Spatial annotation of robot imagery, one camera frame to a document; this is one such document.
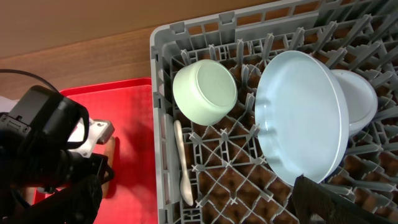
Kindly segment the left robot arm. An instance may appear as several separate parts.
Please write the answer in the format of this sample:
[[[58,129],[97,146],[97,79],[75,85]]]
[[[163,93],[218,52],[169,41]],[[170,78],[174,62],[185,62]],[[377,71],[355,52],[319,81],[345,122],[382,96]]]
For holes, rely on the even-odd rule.
[[[113,132],[110,121],[91,119],[83,105],[33,86],[1,113],[1,183],[49,193],[91,175],[105,184],[114,171],[109,157],[94,148],[106,144]]]

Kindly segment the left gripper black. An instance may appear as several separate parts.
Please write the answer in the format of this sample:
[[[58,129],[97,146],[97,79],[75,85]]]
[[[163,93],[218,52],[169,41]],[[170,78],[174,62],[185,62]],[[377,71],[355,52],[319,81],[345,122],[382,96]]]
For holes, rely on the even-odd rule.
[[[114,178],[114,171],[108,165],[108,156],[92,153],[85,158],[77,152],[68,153],[67,174],[62,181],[62,185],[75,184],[84,178],[95,175],[102,184]]]

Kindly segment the green bowl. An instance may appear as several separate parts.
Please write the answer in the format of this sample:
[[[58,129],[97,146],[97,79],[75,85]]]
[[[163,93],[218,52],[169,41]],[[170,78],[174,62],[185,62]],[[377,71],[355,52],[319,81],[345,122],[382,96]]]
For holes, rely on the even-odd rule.
[[[219,122],[238,99],[232,74],[219,62],[209,59],[180,69],[174,77],[172,92],[182,114],[202,126]]]

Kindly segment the light blue bowl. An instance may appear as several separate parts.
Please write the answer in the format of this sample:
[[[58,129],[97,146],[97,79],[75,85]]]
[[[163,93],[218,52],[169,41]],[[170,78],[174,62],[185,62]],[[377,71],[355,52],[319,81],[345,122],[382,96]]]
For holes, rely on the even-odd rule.
[[[349,113],[349,136],[354,136],[374,118],[377,95],[373,86],[361,75],[349,70],[333,69],[346,98]]]

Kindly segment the white plastic spoon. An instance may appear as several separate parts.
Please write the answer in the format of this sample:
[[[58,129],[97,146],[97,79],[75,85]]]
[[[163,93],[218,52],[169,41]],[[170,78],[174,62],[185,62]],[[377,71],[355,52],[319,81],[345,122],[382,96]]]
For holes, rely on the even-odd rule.
[[[180,158],[182,178],[180,181],[180,193],[185,203],[189,206],[193,205],[192,186],[188,176],[187,161],[185,157],[185,147],[182,134],[182,125],[179,120],[174,121],[174,134],[177,144],[177,150]]]

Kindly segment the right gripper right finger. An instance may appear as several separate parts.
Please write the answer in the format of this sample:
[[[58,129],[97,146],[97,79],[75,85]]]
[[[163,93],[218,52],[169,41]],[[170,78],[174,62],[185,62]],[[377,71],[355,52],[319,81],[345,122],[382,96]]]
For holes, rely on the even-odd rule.
[[[325,224],[393,224],[368,212],[338,194],[301,175],[292,192],[295,215],[301,224],[310,224],[317,215]]]

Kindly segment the brown carrot piece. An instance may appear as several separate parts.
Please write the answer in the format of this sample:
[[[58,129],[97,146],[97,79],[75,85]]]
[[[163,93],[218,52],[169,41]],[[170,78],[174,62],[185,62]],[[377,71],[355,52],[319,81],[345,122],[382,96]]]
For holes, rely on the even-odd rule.
[[[113,166],[115,145],[116,145],[116,141],[113,136],[105,144],[104,155],[108,157],[107,164],[110,167]],[[108,190],[109,190],[109,181],[104,183],[101,187],[102,187],[102,192],[103,192],[103,198],[106,198],[106,196],[108,194]]]

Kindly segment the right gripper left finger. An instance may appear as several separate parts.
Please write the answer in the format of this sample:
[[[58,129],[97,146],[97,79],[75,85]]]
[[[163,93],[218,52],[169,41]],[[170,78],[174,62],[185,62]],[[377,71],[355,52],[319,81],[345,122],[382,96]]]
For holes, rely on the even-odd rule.
[[[19,212],[2,199],[1,223],[93,223],[102,196],[99,178],[90,175]]]

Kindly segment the light blue plate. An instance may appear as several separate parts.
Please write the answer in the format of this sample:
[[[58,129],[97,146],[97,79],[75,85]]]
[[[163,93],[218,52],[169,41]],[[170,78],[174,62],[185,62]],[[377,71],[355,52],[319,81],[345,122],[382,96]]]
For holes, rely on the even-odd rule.
[[[348,143],[348,105],[338,80],[323,63],[296,50],[266,65],[255,124],[267,163],[289,185],[301,175],[316,183],[326,179]]]

